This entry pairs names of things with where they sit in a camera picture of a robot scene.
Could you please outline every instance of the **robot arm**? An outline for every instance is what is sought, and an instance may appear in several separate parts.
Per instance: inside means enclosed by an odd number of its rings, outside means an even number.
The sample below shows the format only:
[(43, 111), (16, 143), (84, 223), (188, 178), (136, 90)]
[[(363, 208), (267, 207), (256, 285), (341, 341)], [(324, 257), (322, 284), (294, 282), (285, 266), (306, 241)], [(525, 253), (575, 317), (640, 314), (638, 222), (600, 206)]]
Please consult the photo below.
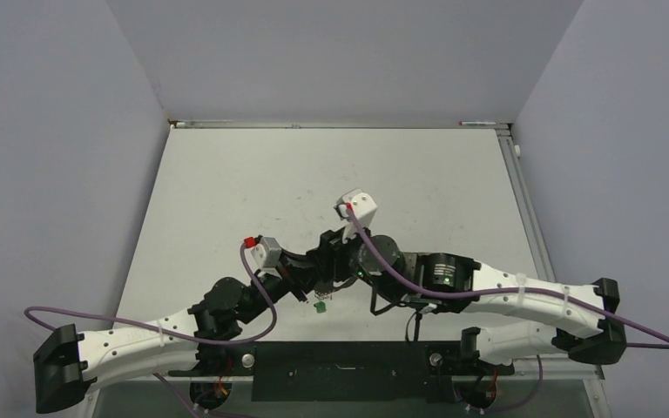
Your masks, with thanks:
[[(354, 190), (337, 202), (335, 210), (345, 217), (346, 207), (367, 228), (377, 206), (369, 195)], [(373, 292), (374, 314), (391, 307), (410, 307), (421, 313), (486, 312), (525, 320), (506, 327), (463, 330), (458, 359), (462, 363), (491, 368), (527, 355), (568, 353), (575, 361), (611, 364), (624, 352), (621, 324), (569, 304), (567, 299), (521, 290), (544, 288), (613, 312), (618, 304), (614, 280), (601, 279), (587, 286), (548, 283), (453, 254), (405, 253), (385, 235), (370, 239), (395, 271), (420, 288), (460, 293), (517, 287), (519, 292), (461, 300), (416, 293), (384, 270), (352, 223), (340, 231), (323, 233), (319, 245), (303, 255), (284, 250), (269, 237), (250, 239), (247, 247), (252, 249), (260, 268), (258, 278), (273, 303), (288, 293), (306, 301), (312, 291), (328, 293), (344, 286), (338, 287), (338, 283), (363, 280)], [(375, 311), (376, 296), (389, 303), (385, 310)], [(214, 375), (228, 357), (222, 341), (233, 342), (230, 340), (242, 332), (239, 322), (247, 324), (266, 309), (268, 304), (257, 287), (228, 277), (189, 309), (146, 322), (154, 331), (124, 327), (78, 334), (73, 325), (60, 327), (34, 355), (37, 411), (68, 408), (86, 393), (152, 373)], [(196, 341), (174, 337), (173, 333), (192, 335)], [(219, 345), (199, 344), (198, 339)]]

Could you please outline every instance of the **white table surface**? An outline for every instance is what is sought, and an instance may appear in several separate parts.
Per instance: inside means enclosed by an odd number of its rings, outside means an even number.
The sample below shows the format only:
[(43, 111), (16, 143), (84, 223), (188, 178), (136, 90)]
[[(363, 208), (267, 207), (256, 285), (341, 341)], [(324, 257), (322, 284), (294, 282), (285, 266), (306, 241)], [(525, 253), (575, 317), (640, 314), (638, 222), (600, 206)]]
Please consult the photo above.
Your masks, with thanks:
[[(454, 253), (537, 277), (493, 130), (175, 129), (118, 315), (153, 320), (197, 303), (222, 277), (248, 283), (238, 256), (247, 236), (272, 236), (304, 253), (343, 225), (332, 207), (356, 187), (379, 206), (374, 234), (403, 251)], [(402, 340), (412, 311), (374, 317), (369, 298), (359, 282), (316, 313), (313, 294), (310, 303), (289, 294), (276, 304), (279, 325), (266, 340)], [(265, 312), (242, 335), (270, 318)], [(466, 327), (511, 321), (427, 315), (421, 337), (456, 340)]]

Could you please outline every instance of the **cable tie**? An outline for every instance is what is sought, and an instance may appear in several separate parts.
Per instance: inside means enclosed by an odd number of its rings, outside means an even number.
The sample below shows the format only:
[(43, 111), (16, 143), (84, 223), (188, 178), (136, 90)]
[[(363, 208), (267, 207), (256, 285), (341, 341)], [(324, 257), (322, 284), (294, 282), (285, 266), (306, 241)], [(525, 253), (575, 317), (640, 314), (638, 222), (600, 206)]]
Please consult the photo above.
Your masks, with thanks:
[(571, 293), (571, 288), (568, 286), (563, 286), (563, 307), (560, 309), (560, 315), (557, 317), (558, 321), (562, 320), (565, 316), (565, 309), (568, 308), (568, 295)]
[(514, 305), (513, 309), (511, 309), (504, 315), (511, 315), (516, 311), (518, 311), (519, 309), (522, 309), (522, 307), (524, 306), (524, 289), (526, 288), (527, 285), (527, 275), (524, 273), (517, 273), (515, 277), (517, 279), (517, 285), (519, 287), (519, 291), (517, 292), (517, 303)]
[(160, 320), (156, 320), (155, 322), (158, 324), (158, 334), (160, 335), (160, 348), (162, 348), (166, 346), (166, 339), (163, 338), (164, 337), (163, 326), (160, 325)]

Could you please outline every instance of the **black end cap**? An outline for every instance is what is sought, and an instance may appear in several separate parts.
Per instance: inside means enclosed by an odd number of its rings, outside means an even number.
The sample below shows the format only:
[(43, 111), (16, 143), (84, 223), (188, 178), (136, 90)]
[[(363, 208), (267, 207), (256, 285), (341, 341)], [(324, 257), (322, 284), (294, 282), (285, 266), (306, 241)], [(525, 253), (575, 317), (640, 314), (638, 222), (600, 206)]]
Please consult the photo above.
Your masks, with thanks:
[(617, 307), (619, 306), (619, 284), (616, 280), (607, 279), (602, 277), (599, 280), (596, 280), (592, 283), (596, 286), (593, 289), (593, 292), (601, 296), (601, 300), (604, 302), (604, 310), (606, 312), (611, 312), (612, 314), (617, 312)]
[(188, 308), (191, 315), (207, 311), (210, 314), (233, 310), (240, 299), (245, 285), (234, 277), (223, 277), (217, 281), (212, 290), (204, 294), (204, 299)]
[(615, 364), (622, 358), (627, 349), (625, 326), (617, 320), (600, 320), (601, 334), (590, 338), (579, 339), (565, 331), (557, 331), (552, 339), (555, 347), (568, 352), (568, 358), (585, 364), (605, 366)]
[(481, 328), (465, 328), (460, 335), (460, 362), (477, 364), (481, 353), (476, 345), (476, 337), (481, 333)]
[(95, 381), (84, 381), (78, 351), (82, 334), (73, 324), (60, 327), (34, 353), (37, 413), (50, 414), (81, 402)]

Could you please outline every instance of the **screw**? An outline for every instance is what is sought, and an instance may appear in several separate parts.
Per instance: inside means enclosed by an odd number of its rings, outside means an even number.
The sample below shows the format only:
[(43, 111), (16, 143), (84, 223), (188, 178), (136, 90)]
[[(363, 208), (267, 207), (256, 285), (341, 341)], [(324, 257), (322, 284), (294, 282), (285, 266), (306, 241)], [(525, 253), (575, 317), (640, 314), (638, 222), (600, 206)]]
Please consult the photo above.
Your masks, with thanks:
[(429, 356), (429, 364), (431, 364), (433, 367), (439, 366), (442, 360), (443, 360), (443, 355), (439, 353), (432, 353)]
[(255, 357), (252, 354), (245, 354), (242, 356), (242, 367), (250, 368), (255, 364)]

